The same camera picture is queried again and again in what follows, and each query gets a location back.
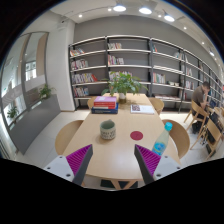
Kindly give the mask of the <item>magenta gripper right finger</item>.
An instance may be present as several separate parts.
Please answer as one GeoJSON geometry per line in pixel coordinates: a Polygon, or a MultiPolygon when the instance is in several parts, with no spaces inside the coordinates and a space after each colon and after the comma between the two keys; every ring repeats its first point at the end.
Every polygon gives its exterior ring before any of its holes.
{"type": "Polygon", "coordinates": [[[171,157],[159,156],[140,145],[135,145],[134,155],[145,184],[150,184],[182,169],[181,165],[171,157]]]}

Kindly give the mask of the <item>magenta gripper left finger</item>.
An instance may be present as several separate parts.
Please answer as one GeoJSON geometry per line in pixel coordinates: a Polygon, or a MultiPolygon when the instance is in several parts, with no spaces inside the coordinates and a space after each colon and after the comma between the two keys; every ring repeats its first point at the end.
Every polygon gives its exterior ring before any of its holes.
{"type": "Polygon", "coordinates": [[[57,156],[44,170],[81,186],[92,155],[92,145],[87,145],[68,156],[57,156]]]}

